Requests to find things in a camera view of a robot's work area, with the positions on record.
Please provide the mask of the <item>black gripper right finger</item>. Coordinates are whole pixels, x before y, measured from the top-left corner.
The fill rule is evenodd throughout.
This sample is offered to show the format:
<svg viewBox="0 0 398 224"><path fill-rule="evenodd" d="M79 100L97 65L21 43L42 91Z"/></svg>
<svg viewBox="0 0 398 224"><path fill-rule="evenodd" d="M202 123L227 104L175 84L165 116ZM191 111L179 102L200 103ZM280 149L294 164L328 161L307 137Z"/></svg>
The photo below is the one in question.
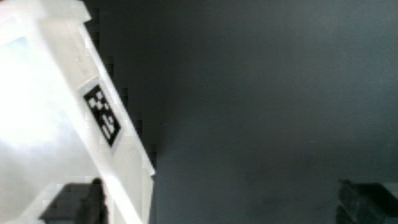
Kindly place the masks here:
<svg viewBox="0 0 398 224"><path fill-rule="evenodd" d="M335 224L398 224L398 183L339 181Z"/></svg>

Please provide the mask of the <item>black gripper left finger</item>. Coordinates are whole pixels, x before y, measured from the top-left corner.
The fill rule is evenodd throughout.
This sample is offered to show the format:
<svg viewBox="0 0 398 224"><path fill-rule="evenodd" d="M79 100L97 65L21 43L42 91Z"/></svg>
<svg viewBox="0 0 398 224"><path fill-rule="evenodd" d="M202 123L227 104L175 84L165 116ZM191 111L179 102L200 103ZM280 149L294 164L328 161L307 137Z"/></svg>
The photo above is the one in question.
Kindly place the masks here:
<svg viewBox="0 0 398 224"><path fill-rule="evenodd" d="M102 181L69 183L38 216L44 224L108 224Z"/></svg>

